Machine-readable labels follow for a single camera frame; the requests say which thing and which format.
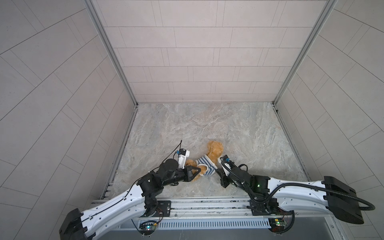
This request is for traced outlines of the blue white striped sweater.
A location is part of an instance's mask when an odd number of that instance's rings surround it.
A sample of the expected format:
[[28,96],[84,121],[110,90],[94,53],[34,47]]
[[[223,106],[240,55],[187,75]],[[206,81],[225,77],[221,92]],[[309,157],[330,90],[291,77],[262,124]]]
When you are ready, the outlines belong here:
[[212,160],[209,156],[204,155],[203,157],[196,160],[197,167],[201,168],[200,176],[211,176],[216,173],[218,168],[218,159]]

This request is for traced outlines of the brown teddy bear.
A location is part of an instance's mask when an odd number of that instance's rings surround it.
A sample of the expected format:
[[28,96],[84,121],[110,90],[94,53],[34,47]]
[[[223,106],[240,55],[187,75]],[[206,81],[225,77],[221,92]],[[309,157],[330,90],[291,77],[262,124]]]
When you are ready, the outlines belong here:
[[[219,158],[222,156],[223,154],[223,151],[224,151],[224,147],[223,147],[223,144],[220,143],[220,142],[217,142],[217,141],[210,141],[208,142],[207,144],[207,148],[208,148],[208,152],[207,152],[207,156],[210,157],[210,159],[212,160],[216,160],[218,159],[218,167],[219,167]],[[190,160],[188,159],[186,161],[186,166],[194,166],[194,167],[197,167],[197,163],[196,163],[196,160]],[[195,182],[197,179],[199,179],[200,177],[206,177],[206,176],[200,176],[199,174],[193,179],[193,182]]]

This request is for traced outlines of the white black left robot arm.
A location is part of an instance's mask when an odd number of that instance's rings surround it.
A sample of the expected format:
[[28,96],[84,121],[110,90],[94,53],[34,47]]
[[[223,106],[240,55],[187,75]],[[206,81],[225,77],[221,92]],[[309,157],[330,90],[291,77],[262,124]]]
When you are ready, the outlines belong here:
[[179,167],[178,161],[168,159],[156,172],[139,178],[129,190],[89,210],[69,212],[59,234],[62,240],[97,240],[122,223],[141,216],[151,216],[158,208],[157,195],[167,185],[190,182],[199,173],[194,166]]

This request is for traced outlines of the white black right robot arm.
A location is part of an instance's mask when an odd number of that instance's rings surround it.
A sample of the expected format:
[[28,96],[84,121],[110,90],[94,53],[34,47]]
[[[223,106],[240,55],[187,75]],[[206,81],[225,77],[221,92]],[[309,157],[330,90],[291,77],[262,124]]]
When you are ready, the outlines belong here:
[[283,215],[297,211],[332,214],[338,220],[361,225],[364,201],[356,191],[338,179],[290,182],[267,176],[250,175],[239,167],[217,169],[222,187],[234,185],[245,191],[253,215]]

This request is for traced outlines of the right green circuit board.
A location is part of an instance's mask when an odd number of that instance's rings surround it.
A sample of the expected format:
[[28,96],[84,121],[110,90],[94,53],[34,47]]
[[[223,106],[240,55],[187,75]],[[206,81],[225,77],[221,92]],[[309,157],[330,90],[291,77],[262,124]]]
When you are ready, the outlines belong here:
[[269,218],[269,224],[271,228],[269,229],[272,233],[280,233],[286,227],[286,222],[282,218]]

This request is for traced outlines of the green circuit board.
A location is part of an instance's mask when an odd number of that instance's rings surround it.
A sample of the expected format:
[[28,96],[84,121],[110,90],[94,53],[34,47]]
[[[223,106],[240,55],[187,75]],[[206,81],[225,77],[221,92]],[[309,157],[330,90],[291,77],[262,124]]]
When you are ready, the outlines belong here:
[[159,223],[157,221],[146,221],[143,223],[140,223],[139,225],[139,232],[144,236],[150,236],[155,232],[157,229]]
[[282,218],[269,218],[269,224],[271,228],[269,229],[272,233],[280,233],[286,227],[286,222]]

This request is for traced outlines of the left green circuit board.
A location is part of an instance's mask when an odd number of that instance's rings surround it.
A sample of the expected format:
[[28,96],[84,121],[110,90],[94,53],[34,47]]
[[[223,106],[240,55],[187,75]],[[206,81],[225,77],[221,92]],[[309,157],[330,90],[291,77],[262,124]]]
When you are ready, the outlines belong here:
[[159,223],[157,221],[146,221],[143,223],[140,223],[139,225],[139,232],[144,236],[150,236],[155,232],[157,229]]

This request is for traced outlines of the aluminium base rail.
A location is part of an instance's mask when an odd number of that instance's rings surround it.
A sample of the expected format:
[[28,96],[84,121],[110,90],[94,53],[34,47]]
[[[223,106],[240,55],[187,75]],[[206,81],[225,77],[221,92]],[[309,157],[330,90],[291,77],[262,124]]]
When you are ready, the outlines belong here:
[[269,218],[282,218],[287,229],[293,225],[290,213],[253,215],[246,197],[161,199],[154,214],[128,220],[112,229],[139,230],[140,223],[157,221],[156,230],[270,229]]

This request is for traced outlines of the aluminium left corner post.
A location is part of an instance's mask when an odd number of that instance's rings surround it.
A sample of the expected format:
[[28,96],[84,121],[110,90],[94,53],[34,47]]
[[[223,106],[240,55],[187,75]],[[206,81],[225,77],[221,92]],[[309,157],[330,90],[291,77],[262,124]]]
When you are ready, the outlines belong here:
[[138,104],[138,102],[134,96],[134,93],[133,93],[131,87],[129,86],[126,75],[125,75],[125,73],[124,73],[124,71],[123,71],[123,69],[119,63],[117,55],[116,55],[116,53],[115,53],[115,51],[111,45],[111,42],[107,36],[107,32],[105,31],[105,28],[103,27],[101,19],[99,18],[98,14],[97,14],[94,3],[91,0],[84,0],[83,2],[85,5],[85,8],[86,8],[86,10],[87,10],[87,12],[91,18],[91,21],[93,22],[95,29],[97,30],[97,32],[99,34],[101,42],[104,45],[115,70],[117,71],[118,76],[120,77],[126,90],[128,91],[128,94],[129,94],[131,100],[133,101],[135,108],[137,108],[139,104]]

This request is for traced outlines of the aluminium corner post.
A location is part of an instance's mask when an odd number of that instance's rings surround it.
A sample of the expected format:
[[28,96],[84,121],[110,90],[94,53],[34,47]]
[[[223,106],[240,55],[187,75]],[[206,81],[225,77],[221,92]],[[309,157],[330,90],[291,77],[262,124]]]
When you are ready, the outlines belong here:
[[276,98],[274,99],[273,106],[275,109],[277,109],[277,104],[279,103],[280,99],[282,98],[285,90],[288,88],[288,85],[292,81],[293,77],[295,76],[297,70],[299,69],[300,65],[302,64],[304,58],[307,56],[310,48],[312,47],[313,43],[315,42],[317,36],[319,35],[321,29],[323,28],[324,24],[326,23],[329,15],[331,14],[332,10],[334,9],[334,6],[336,5],[337,0],[328,0],[321,11],[317,21],[315,22],[314,27],[312,28],[307,40],[305,41],[305,44],[303,45],[302,49],[299,52],[299,55],[297,56],[293,66],[291,67],[286,79],[284,80]]
[[85,5],[85,8],[86,8],[86,10],[87,10],[87,12],[91,18],[91,21],[93,22],[95,29],[97,30],[97,32],[99,34],[101,42],[104,45],[115,70],[117,71],[118,76],[120,77],[126,90],[128,91],[128,94],[129,94],[131,100],[133,101],[135,108],[137,108],[139,104],[138,104],[138,102],[134,96],[134,93],[133,93],[131,87],[129,86],[126,75],[125,75],[125,73],[124,73],[124,71],[123,71],[123,69],[119,63],[117,55],[116,55],[116,53],[115,53],[115,51],[111,45],[111,42],[107,36],[107,32],[105,31],[105,28],[103,27],[101,19],[99,18],[98,14],[97,14],[94,3],[91,0],[84,0],[83,2]]

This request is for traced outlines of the aluminium right corner post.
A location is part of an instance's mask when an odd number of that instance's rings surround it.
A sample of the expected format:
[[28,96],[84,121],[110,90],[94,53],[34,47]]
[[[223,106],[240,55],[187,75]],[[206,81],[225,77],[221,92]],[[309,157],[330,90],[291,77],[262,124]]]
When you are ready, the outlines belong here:
[[310,48],[312,47],[313,43],[315,42],[317,36],[319,35],[321,29],[323,28],[324,24],[326,23],[329,15],[331,14],[332,10],[334,9],[334,6],[336,5],[337,0],[328,0],[321,11],[317,21],[315,22],[314,27],[312,28],[307,40],[305,41],[305,44],[303,45],[302,49],[299,52],[299,55],[297,56],[293,66],[291,67],[286,79],[284,80],[276,98],[274,99],[273,106],[275,109],[277,109],[277,104],[279,103],[280,99],[282,98],[285,90],[288,88],[288,85],[292,81],[293,77],[295,76],[297,70],[299,69],[300,65],[302,64],[304,58],[307,56]]

